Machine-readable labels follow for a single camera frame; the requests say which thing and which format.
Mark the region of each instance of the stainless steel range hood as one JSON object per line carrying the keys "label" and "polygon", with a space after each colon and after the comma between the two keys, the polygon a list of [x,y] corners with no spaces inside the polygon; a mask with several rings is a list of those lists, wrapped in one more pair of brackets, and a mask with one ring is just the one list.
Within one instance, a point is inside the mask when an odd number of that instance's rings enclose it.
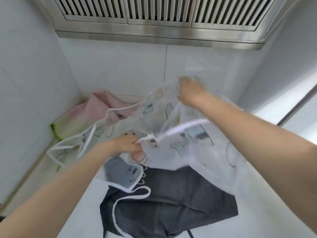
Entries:
{"label": "stainless steel range hood", "polygon": [[261,49],[299,0],[35,0],[58,36]]}

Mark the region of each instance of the forearm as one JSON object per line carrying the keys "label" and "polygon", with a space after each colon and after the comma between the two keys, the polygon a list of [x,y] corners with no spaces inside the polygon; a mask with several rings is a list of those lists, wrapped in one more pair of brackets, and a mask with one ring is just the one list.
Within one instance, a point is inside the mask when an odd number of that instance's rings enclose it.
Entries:
{"label": "forearm", "polygon": [[317,232],[317,147],[209,93],[194,106],[213,121],[283,201]]}
{"label": "forearm", "polygon": [[29,200],[0,223],[0,237],[55,238],[75,209],[105,157],[113,153],[109,144],[102,154],[93,150],[78,160],[52,183],[41,188]]}

